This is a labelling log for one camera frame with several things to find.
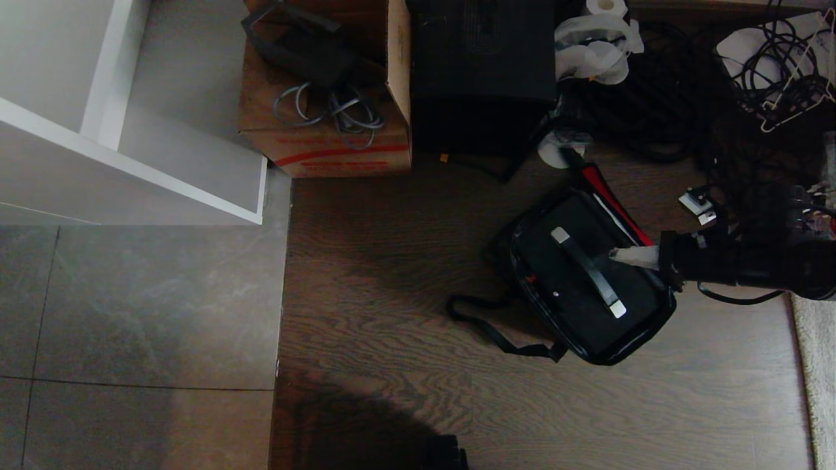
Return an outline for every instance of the toilet paper roll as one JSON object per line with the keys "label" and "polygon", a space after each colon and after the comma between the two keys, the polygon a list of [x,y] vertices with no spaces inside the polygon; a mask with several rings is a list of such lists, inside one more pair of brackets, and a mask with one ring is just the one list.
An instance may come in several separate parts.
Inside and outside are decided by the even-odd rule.
{"label": "toilet paper roll", "polygon": [[627,14],[627,5],[624,0],[586,0],[584,15],[615,15],[624,18]]}

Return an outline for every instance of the black power strap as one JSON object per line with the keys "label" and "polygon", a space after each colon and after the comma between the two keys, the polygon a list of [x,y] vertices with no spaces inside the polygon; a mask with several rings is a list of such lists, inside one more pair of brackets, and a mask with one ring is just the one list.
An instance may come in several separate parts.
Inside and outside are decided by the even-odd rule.
{"label": "black power strap", "polygon": [[733,297],[726,297],[725,295],[720,295],[716,292],[712,292],[709,288],[707,288],[703,283],[696,283],[696,288],[702,292],[703,295],[708,297],[709,299],[719,300],[721,302],[725,302],[727,304],[733,305],[758,305],[767,302],[768,300],[777,299],[781,297],[786,292],[782,290],[776,290],[775,292],[771,292],[766,295],[762,295],[761,297],[757,297],[755,299],[734,299]]}
{"label": "black power strap", "polygon": [[551,348],[546,345],[529,345],[518,348],[485,320],[458,313],[456,311],[456,303],[458,302],[470,304],[484,310],[506,309],[511,305],[511,302],[507,299],[493,301],[479,299],[478,297],[471,297],[469,295],[452,295],[450,299],[447,300],[446,306],[447,313],[454,321],[463,321],[474,324],[482,331],[482,333],[490,338],[494,344],[499,346],[499,349],[501,349],[502,352],[506,354],[525,355],[528,357],[548,357],[554,362],[558,362],[568,350],[568,348],[559,341],[555,341]]}

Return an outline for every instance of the black box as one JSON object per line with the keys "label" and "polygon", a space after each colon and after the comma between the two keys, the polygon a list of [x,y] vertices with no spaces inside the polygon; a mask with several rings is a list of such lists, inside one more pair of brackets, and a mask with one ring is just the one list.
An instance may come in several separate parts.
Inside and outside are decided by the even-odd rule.
{"label": "black box", "polygon": [[413,3],[415,149],[512,155],[556,101],[553,0]]}

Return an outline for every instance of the white plastic bag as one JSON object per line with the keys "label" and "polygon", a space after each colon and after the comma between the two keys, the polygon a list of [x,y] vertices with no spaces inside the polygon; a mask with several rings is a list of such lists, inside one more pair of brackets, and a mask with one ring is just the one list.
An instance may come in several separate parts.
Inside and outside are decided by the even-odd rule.
{"label": "white plastic bag", "polygon": [[627,78],[627,56],[642,53],[639,24],[614,15],[570,18],[554,30],[557,79],[594,79],[619,84]]}

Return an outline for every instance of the shoulder strap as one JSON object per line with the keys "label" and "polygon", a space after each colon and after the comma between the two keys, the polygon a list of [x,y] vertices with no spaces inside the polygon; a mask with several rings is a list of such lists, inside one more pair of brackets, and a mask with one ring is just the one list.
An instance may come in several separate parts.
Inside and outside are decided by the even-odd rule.
{"label": "shoulder strap", "polygon": [[514,355],[526,355],[529,357],[548,357],[554,362],[558,362],[563,355],[566,354],[568,348],[566,345],[559,341],[555,341],[554,345],[549,348],[546,345],[529,345],[523,346],[522,348],[518,348],[517,346],[513,345],[511,341],[502,335],[496,328],[494,328],[491,324],[486,322],[483,319],[478,319],[476,317],[471,317],[469,315],[463,315],[456,311],[456,303],[464,302],[465,304],[473,305],[474,307],[478,307],[479,309],[484,310],[499,310],[507,308],[511,303],[507,299],[492,301],[492,300],[485,300],[480,299],[478,297],[472,297],[469,295],[452,295],[450,299],[447,300],[446,310],[447,313],[454,321],[463,321],[467,323],[474,324],[478,329],[482,331],[491,341],[494,342],[502,352],[506,354],[514,354]]}

